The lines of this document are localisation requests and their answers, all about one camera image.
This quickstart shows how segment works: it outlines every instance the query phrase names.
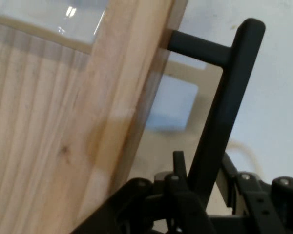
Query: black clamp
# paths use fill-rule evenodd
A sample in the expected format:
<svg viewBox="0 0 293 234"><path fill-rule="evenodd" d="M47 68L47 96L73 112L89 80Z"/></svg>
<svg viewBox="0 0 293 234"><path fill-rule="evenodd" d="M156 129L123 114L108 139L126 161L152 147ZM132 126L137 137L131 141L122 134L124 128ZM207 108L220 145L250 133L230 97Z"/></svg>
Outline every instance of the black clamp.
<svg viewBox="0 0 293 234"><path fill-rule="evenodd" d="M130 180L73 234L159 234L152 226L160 219L170 234L293 233L293 179L268 185L257 175L239 173L225 153L264 32L264 23L247 19L232 47L172 33L169 50L224 71L189 174L183 152L174 152L173 172L157 174L154 183ZM207 215L215 182L232 216Z"/></svg>

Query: wooden edge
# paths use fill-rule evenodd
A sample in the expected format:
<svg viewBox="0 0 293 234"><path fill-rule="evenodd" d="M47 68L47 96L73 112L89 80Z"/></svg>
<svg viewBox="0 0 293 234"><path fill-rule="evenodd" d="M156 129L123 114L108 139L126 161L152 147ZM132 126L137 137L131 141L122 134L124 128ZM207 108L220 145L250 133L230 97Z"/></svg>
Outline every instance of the wooden edge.
<svg viewBox="0 0 293 234"><path fill-rule="evenodd" d="M172 30L178 29L188 0L176 0L163 31L158 50L154 55L148 77L141 93L134 118L130 124L123 150L119 156L118 166L113 173L110 194L117 191L126 181L142 137L155 94L160 84L170 51L167 50Z"/></svg>

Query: black handle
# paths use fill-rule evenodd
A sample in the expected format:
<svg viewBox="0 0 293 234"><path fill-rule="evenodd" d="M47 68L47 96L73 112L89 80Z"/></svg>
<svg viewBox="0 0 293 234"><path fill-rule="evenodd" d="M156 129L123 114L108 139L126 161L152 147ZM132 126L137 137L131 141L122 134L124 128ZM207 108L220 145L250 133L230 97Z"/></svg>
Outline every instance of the black handle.
<svg viewBox="0 0 293 234"><path fill-rule="evenodd" d="M188 175L188 184L206 208L242 98L265 33L265 25L247 19L238 28L232 47L178 31L168 49L223 68L215 98Z"/></svg>

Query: metal bolt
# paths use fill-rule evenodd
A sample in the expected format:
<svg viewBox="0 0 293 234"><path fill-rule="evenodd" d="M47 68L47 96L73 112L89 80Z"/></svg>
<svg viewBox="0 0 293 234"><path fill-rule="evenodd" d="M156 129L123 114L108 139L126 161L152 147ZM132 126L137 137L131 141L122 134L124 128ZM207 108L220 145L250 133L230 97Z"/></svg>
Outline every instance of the metal bolt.
<svg viewBox="0 0 293 234"><path fill-rule="evenodd" d="M173 175L173 176L171 177L171 179L172 179L172 180L179 180L179 177L178 177L177 175Z"/></svg>
<svg viewBox="0 0 293 234"><path fill-rule="evenodd" d="M280 183L283 184L283 185L289 185L290 184L288 179L280 179Z"/></svg>
<svg viewBox="0 0 293 234"><path fill-rule="evenodd" d="M242 179L246 179L246 180L251 178L249 174L242 174L241 177Z"/></svg>

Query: wooden frame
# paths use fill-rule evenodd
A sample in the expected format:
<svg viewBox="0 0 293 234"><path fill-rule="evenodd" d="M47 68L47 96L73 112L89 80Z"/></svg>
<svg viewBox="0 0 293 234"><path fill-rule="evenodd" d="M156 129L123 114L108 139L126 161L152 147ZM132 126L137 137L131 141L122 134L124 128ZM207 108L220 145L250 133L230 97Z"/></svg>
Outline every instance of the wooden frame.
<svg viewBox="0 0 293 234"><path fill-rule="evenodd" d="M111 0L90 55L0 25L0 234L67 234L129 173L186 0Z"/></svg>

